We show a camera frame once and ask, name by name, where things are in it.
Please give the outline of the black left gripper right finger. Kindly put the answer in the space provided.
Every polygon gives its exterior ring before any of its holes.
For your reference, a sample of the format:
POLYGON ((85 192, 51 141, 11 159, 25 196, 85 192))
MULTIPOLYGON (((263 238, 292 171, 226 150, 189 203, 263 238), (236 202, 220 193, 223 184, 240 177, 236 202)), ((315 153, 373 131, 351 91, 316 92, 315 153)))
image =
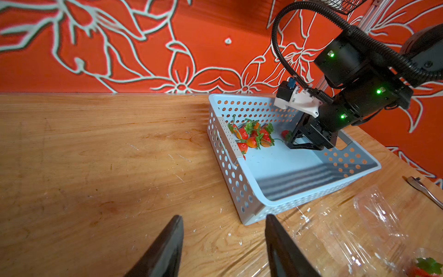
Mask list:
POLYGON ((321 277, 272 214, 266 216, 265 240, 272 277, 321 277))

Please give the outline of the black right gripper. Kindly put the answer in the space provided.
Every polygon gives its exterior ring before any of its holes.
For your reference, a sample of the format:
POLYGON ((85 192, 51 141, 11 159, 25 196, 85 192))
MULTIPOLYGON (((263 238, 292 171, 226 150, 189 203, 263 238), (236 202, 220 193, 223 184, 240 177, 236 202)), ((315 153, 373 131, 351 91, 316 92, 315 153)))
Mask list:
POLYGON ((322 151, 336 146, 338 132, 323 128, 316 118, 304 114, 292 131, 285 137, 286 145, 293 150, 322 151))

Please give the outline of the red strawberry near basket front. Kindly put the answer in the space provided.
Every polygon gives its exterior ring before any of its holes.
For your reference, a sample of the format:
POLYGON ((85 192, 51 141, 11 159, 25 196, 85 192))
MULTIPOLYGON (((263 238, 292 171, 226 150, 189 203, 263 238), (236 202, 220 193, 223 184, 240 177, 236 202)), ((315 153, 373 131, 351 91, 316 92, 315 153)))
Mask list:
POLYGON ((239 147, 239 150, 241 151, 242 155, 245 155, 248 152, 248 145, 246 140, 240 140, 237 142, 237 145, 239 147))

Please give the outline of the clear plastic clamshell container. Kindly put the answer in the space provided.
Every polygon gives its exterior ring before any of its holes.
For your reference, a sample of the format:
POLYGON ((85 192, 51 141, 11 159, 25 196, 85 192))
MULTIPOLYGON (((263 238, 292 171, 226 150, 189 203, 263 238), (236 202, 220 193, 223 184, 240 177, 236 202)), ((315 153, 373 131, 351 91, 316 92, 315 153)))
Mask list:
MULTIPOLYGON (((283 226, 321 277, 408 277, 416 258, 443 264, 442 251, 411 245, 410 233, 377 187, 353 198, 360 227, 352 230, 340 211, 308 209, 294 226, 283 226)), ((271 277, 265 252, 241 270, 242 277, 271 277)))

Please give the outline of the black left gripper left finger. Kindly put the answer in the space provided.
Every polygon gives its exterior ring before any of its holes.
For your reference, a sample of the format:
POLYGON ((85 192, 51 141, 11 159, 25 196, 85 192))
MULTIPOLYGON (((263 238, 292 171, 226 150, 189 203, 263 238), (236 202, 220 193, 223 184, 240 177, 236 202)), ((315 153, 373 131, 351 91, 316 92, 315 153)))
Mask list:
POLYGON ((177 277, 184 238, 183 218, 175 215, 126 277, 177 277))

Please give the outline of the metal spoon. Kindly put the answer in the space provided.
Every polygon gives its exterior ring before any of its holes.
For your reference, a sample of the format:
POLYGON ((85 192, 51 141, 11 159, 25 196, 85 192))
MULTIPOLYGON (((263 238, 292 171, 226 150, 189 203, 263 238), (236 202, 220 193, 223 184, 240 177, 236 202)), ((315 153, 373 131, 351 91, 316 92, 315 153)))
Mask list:
POLYGON ((407 177, 406 181, 409 185, 411 185, 416 190, 422 192, 425 196, 427 196, 434 204, 436 204, 439 208, 443 209, 443 203, 439 201, 439 199, 431 193, 431 191, 424 186, 419 177, 407 177))

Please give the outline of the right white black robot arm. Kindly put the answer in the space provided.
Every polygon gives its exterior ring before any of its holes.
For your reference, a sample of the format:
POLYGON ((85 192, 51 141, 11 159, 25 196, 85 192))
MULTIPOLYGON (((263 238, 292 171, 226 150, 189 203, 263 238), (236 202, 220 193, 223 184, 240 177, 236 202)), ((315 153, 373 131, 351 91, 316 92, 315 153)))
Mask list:
MULTIPOLYGON (((286 145, 293 150, 331 149, 342 129, 366 123, 382 110, 409 108, 413 88, 443 78, 443 61, 437 54, 443 48, 442 28, 436 25, 419 32, 397 53, 346 22, 334 9, 318 2, 294 2, 283 8, 275 17, 271 41, 279 62, 291 78, 279 85, 275 103, 286 108, 303 93, 319 101, 314 111, 303 112, 294 130, 287 134, 286 145), (299 10, 322 15, 341 29, 341 34, 315 59, 328 85, 339 90, 336 96, 309 87, 279 48, 277 35, 281 19, 299 10)), ((375 258, 394 273, 410 273, 405 238, 398 231, 396 215, 378 188, 372 186, 358 194, 354 207, 369 230, 381 229, 381 233, 373 234, 374 253, 371 255, 332 224, 329 210, 321 212, 325 226, 330 227, 331 236, 335 238, 335 246, 347 260, 348 275, 374 276, 375 258)))

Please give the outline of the packed red strawberry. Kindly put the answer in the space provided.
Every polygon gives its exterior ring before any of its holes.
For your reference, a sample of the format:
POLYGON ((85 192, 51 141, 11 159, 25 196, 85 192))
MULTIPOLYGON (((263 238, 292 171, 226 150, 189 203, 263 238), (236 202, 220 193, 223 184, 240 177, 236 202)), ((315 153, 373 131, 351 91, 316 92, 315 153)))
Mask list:
POLYGON ((441 277, 443 265, 432 257, 419 257, 406 272, 408 277, 441 277))

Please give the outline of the red orange strawberry right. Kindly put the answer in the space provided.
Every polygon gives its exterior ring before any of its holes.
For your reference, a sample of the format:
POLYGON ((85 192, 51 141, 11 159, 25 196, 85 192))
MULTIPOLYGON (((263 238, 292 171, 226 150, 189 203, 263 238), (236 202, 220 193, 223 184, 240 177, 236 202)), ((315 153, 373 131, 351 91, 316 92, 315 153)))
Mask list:
POLYGON ((274 140, 267 130, 265 129, 260 130, 260 136, 261 136, 260 144, 262 147, 266 148, 274 146, 274 140))

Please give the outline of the light blue perforated plastic basket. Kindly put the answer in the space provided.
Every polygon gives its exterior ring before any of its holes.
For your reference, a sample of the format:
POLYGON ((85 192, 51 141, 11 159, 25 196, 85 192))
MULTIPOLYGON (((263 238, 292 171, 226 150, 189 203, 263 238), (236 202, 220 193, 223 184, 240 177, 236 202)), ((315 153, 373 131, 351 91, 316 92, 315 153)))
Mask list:
POLYGON ((292 150, 281 138, 300 118, 294 109, 274 106, 272 98, 212 94, 207 134, 235 208, 244 225, 264 220, 345 188, 381 168, 380 162, 346 133, 337 148, 292 150), (246 120, 271 123, 275 144, 243 154, 229 125, 246 120))

